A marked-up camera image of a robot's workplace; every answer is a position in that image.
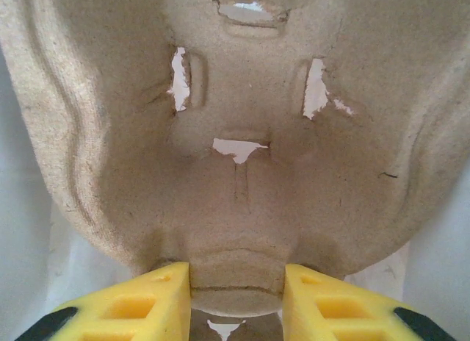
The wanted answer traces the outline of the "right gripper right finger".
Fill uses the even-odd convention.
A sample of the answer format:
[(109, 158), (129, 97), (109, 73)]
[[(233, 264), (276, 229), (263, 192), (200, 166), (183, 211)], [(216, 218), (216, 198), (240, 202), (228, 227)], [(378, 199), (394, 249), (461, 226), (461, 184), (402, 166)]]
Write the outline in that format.
[(392, 298), (302, 265), (285, 269), (285, 340), (453, 340), (428, 316)]

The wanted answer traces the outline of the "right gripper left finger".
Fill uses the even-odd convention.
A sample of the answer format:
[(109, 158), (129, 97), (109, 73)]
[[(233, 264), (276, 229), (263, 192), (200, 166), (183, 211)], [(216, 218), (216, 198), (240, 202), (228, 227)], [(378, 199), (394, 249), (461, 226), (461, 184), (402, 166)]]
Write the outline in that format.
[(188, 340), (189, 265), (177, 262), (58, 306), (20, 340)]

